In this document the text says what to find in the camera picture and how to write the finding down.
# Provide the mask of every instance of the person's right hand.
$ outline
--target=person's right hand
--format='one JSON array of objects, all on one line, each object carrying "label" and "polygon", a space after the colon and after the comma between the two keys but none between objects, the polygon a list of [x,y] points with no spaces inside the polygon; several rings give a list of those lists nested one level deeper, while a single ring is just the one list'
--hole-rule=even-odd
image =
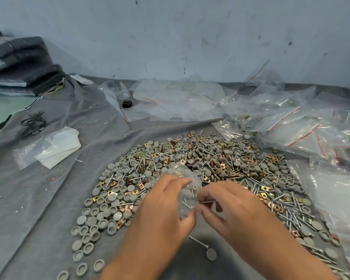
[{"label": "person's right hand", "polygon": [[216,210],[224,211],[226,219],[211,211],[212,204],[198,204],[196,208],[241,258],[266,279],[336,279],[255,194],[241,185],[229,180],[211,183],[198,192],[197,199],[217,201]]}]

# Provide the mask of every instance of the stack of black packages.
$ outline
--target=stack of black packages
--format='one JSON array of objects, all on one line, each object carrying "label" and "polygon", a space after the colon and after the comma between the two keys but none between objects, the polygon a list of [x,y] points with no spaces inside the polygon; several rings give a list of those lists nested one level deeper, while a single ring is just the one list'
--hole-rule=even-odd
[{"label": "stack of black packages", "polygon": [[6,37],[0,31],[0,94],[38,96],[64,76],[41,37]]}]

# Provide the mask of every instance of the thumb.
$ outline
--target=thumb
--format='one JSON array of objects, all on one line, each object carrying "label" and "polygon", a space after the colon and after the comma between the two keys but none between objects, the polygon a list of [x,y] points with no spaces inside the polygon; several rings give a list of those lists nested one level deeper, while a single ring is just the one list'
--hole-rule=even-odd
[{"label": "thumb", "polygon": [[196,209],[192,209],[190,212],[188,212],[188,216],[180,221],[180,234],[182,239],[185,240],[195,228],[197,215],[198,211]]},{"label": "thumb", "polygon": [[208,223],[215,231],[219,233],[224,239],[227,238],[228,228],[227,221],[220,217],[215,212],[211,211],[210,208],[203,204],[197,204],[196,209],[201,212],[203,219]]}]

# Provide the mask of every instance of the wall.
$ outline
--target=wall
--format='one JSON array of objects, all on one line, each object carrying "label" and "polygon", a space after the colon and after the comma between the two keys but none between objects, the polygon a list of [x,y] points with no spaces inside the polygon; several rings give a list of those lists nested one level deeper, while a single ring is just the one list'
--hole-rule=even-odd
[{"label": "wall", "polygon": [[0,0],[0,29],[42,36],[66,72],[350,87],[350,0]]}]

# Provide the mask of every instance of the bundle of black wire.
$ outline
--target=bundle of black wire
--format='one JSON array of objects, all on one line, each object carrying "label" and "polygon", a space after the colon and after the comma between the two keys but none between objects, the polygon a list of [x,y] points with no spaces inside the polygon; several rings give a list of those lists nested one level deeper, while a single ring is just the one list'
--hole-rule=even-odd
[{"label": "bundle of black wire", "polygon": [[21,138],[36,136],[39,132],[44,130],[47,122],[42,118],[44,112],[39,112],[38,114],[29,115],[28,119],[21,122],[22,126],[28,126],[27,129],[22,133]]}]

